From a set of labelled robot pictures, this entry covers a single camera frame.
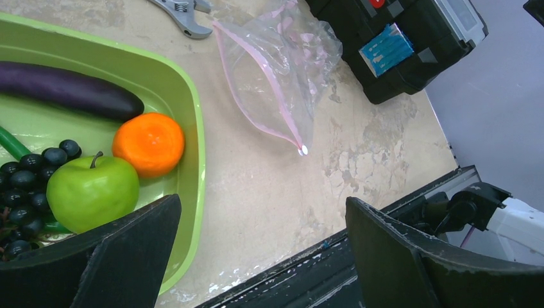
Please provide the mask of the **purple fake eggplant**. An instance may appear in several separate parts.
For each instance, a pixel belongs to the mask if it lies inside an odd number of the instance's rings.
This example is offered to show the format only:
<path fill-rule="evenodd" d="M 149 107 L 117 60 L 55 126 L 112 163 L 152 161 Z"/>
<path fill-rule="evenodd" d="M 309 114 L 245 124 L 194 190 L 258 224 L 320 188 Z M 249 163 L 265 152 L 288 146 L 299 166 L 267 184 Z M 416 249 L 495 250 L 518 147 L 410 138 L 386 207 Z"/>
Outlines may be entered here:
<path fill-rule="evenodd" d="M 143 101 L 119 85 L 38 64 L 2 61 L 1 94 L 30 98 L 120 123 L 144 112 Z"/>

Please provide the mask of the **clear zip top bag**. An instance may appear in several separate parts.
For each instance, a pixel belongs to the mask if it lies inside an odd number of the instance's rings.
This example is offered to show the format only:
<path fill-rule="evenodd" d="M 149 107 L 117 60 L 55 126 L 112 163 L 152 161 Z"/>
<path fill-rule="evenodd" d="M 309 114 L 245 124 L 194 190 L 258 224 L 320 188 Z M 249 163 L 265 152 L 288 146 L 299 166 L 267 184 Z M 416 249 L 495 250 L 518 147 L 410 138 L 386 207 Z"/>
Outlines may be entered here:
<path fill-rule="evenodd" d="M 343 51 L 332 27 L 299 1 L 270 1 L 244 24 L 223 19 L 212 27 L 240 111 L 260 131 L 308 155 L 314 111 Z"/>

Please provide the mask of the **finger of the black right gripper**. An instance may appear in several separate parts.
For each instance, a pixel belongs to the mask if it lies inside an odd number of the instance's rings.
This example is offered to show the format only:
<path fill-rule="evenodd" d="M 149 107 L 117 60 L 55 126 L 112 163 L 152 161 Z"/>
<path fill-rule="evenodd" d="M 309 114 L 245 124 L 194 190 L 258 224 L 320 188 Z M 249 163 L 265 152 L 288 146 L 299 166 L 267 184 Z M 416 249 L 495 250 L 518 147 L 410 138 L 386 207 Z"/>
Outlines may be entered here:
<path fill-rule="evenodd" d="M 544 26 L 544 0 L 528 0 L 523 4 L 523 9 Z"/>

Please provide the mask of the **dark fake grape bunch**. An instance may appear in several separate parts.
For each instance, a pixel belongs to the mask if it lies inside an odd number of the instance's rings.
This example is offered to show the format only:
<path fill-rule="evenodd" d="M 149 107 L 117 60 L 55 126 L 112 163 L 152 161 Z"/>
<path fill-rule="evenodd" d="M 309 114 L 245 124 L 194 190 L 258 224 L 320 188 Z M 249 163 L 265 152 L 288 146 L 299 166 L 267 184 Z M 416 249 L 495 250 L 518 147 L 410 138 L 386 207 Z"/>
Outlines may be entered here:
<path fill-rule="evenodd" d="M 57 147 L 25 153 L 19 160 L 1 166 L 2 262 L 55 243 L 51 235 L 72 235 L 54 218 L 46 188 L 57 169 L 80 156 L 80 145 L 66 139 Z"/>

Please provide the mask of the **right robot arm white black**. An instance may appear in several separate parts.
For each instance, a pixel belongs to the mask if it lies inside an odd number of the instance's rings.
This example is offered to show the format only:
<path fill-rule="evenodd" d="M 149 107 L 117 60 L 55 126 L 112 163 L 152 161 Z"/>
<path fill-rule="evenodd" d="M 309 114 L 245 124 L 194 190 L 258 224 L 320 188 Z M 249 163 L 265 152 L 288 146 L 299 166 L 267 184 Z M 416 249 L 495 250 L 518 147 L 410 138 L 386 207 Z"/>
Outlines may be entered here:
<path fill-rule="evenodd" d="M 463 168 L 449 243 L 543 266 L 543 2 L 439 1 L 467 55 L 426 88 Z"/>

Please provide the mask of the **orange fake tangerine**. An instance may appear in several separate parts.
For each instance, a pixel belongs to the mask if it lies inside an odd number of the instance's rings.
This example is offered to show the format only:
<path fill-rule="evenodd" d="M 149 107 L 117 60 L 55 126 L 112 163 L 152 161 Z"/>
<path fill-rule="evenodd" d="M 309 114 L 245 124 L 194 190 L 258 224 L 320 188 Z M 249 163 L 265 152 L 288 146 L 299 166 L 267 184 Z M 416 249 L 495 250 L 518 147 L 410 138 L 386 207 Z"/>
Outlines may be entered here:
<path fill-rule="evenodd" d="M 171 172 L 183 156 L 182 127 L 165 114 L 150 112 L 122 124 L 112 141 L 112 154 L 129 162 L 141 178 Z"/>

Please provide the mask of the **green fake chili pepper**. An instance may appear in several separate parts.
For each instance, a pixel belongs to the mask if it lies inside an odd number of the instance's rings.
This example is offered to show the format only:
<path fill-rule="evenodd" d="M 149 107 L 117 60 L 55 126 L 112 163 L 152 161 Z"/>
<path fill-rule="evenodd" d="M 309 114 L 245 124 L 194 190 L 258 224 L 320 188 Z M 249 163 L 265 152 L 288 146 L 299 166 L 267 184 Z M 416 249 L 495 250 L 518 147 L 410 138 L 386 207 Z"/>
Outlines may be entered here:
<path fill-rule="evenodd" d="M 17 161 L 32 154 L 22 142 L 3 127 L 1 127 L 1 146 Z"/>

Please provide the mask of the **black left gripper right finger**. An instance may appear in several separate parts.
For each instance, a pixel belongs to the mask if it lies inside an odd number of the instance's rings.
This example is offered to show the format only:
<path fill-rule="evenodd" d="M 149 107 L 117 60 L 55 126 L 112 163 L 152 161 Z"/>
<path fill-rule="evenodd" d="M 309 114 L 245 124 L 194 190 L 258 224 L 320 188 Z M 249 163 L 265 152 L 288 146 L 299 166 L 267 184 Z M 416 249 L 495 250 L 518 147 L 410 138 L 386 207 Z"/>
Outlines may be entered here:
<path fill-rule="evenodd" d="M 542 307 L 543 268 L 448 244 L 346 200 L 346 227 L 366 307 Z"/>

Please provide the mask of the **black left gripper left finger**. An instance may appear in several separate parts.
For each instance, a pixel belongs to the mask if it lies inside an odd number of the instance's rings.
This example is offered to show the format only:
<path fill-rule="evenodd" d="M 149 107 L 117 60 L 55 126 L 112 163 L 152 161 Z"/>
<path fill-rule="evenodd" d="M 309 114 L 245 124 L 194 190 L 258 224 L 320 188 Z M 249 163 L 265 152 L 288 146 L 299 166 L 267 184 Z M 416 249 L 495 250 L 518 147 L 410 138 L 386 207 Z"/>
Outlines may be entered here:
<path fill-rule="evenodd" d="M 2 307 L 153 307 L 182 205 L 164 196 L 1 264 Z"/>

